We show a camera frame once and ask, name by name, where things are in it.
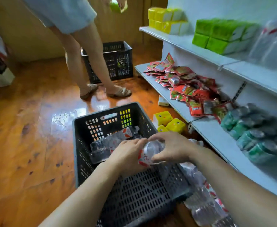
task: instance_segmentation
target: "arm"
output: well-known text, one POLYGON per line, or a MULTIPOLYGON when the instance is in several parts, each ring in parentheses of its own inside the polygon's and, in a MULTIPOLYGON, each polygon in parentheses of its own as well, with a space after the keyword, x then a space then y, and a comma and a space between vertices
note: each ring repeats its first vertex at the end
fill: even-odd
POLYGON ((149 140, 162 139, 166 148, 156 161, 193 162, 207 178, 239 226, 277 226, 277 196, 236 172, 211 150, 198 146, 178 133, 163 132, 149 140))
POLYGON ((99 164, 87 180, 56 208, 39 227, 95 227, 103 205, 120 175, 132 175, 145 169, 138 164, 139 150, 146 139, 126 140, 99 164))

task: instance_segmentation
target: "wooden floor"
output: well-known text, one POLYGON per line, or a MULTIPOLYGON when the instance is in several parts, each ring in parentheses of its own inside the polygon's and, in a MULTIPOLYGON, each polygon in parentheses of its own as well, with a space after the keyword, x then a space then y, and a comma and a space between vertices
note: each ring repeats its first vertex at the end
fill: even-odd
MULTIPOLYGON (((136 47, 133 65, 160 60, 161 52, 161 44, 136 47)), ((75 190, 74 118, 134 101, 150 118, 167 109, 180 118, 157 105, 158 93, 142 78, 117 82, 132 90, 126 99, 107 98, 100 86, 82 101, 65 58, 31 62, 14 74, 12 85, 0 88, 0 227, 37 226, 75 190)))

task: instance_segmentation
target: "beige sandal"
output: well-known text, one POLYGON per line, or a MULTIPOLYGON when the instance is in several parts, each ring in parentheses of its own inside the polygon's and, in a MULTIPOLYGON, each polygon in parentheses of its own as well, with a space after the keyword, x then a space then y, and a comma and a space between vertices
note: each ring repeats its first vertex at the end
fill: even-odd
POLYGON ((90 91, 88 91, 86 95, 83 95, 83 96, 80 95, 81 99, 87 99, 90 96, 90 94, 95 90, 97 90, 97 88, 99 87, 96 84, 87 84, 87 86, 90 87, 90 91))
POLYGON ((119 87, 118 92, 115 94, 107 93, 107 96, 109 96, 109 97, 127 97, 127 96, 131 95, 131 90, 129 90, 125 87, 120 87, 120 86, 116 86, 116 87, 119 87))

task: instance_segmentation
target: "denim shorts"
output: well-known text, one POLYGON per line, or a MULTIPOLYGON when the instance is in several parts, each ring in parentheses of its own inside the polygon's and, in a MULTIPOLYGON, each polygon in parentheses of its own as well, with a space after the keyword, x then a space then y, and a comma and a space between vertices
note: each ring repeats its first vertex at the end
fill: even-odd
POLYGON ((87 0, 23 0, 46 27, 56 26, 70 34, 88 26, 96 12, 87 0))

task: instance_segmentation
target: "crate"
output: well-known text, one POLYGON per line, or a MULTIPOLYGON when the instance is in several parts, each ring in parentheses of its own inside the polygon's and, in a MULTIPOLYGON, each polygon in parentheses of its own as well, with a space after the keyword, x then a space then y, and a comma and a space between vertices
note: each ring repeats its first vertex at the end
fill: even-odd
MULTIPOLYGON (((101 81, 93 72, 89 63, 89 57, 82 49, 84 60, 90 83, 97 84, 101 81)), ((121 80, 133 77, 132 48, 124 41, 103 43, 103 55, 106 61, 111 80, 121 80)))
MULTIPOLYGON (((95 112, 73 120, 76 187, 93 172, 90 143, 128 126, 139 126, 143 137, 157 130, 139 103, 95 112)), ((97 226, 137 226, 172 211, 175 201, 190 194, 191 187, 178 164, 159 164, 114 184, 97 226)))

